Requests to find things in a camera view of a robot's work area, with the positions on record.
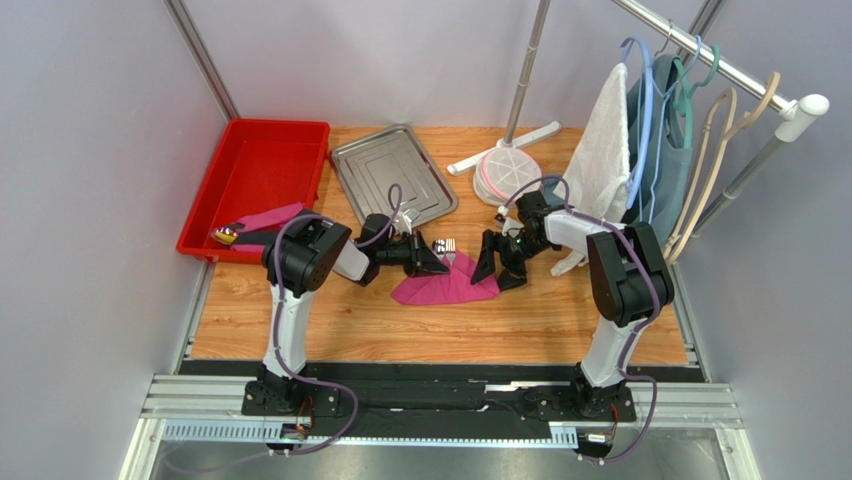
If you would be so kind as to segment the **silver fork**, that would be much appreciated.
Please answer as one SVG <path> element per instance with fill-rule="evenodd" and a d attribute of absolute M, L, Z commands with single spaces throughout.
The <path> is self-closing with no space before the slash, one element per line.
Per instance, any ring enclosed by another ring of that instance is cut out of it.
<path fill-rule="evenodd" d="M 454 264 L 457 253 L 456 241 L 454 238 L 446 238 L 443 240 L 443 256 L 450 266 Z"/>

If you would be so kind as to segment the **magenta paper napkin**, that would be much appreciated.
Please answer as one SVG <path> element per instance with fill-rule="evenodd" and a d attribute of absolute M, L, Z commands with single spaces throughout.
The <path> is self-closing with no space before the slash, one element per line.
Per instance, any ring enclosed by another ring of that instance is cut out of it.
<path fill-rule="evenodd" d="M 500 294 L 493 275 L 471 283 L 476 262 L 465 253 L 457 251 L 453 262 L 445 259 L 444 264 L 450 268 L 448 274 L 406 278 L 391 292 L 391 298 L 401 305 L 432 306 L 489 300 Z"/>

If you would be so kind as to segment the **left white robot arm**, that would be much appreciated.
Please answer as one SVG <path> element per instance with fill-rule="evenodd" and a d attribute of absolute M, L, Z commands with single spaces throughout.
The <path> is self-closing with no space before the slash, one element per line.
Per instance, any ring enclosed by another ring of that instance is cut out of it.
<path fill-rule="evenodd" d="M 331 274 L 366 286 L 384 266 L 399 266 L 409 278 L 450 272 L 421 233 L 397 230 L 387 215 L 369 215 L 360 236 L 351 235 L 350 228 L 304 209 L 268 239 L 261 263 L 272 294 L 270 335 L 256 378 L 245 387 L 243 414 L 305 414 L 324 395 L 331 401 L 329 411 L 337 407 L 345 387 L 303 372 L 310 312 Z"/>

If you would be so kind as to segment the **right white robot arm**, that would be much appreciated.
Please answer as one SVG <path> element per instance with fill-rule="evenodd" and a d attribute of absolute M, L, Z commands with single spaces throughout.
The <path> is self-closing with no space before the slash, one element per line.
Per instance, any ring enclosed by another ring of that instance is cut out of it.
<path fill-rule="evenodd" d="M 545 250 L 568 248 L 586 259 L 592 296 L 600 314 L 589 350 L 579 364 L 588 389 L 613 388 L 629 376 L 626 366 L 641 335 L 674 299 L 674 285 L 651 225 L 613 224 L 571 207 L 548 204 L 540 192 L 515 203 L 519 225 L 484 231 L 471 276 L 489 276 L 500 290 L 527 282 L 527 260 Z"/>

